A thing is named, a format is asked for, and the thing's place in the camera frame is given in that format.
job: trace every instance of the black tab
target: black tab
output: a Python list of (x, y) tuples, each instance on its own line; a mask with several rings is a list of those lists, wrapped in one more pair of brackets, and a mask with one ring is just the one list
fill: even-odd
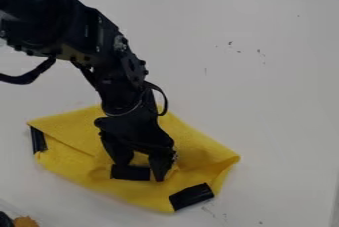
[(207, 183), (187, 188), (169, 197), (175, 211), (214, 198), (213, 191)]
[(0, 227), (14, 227), (12, 219), (1, 211), (0, 211)]
[(47, 149), (44, 133), (40, 130), (31, 127), (33, 154), (43, 152)]
[(111, 179), (150, 181), (150, 168), (136, 166), (112, 166)]

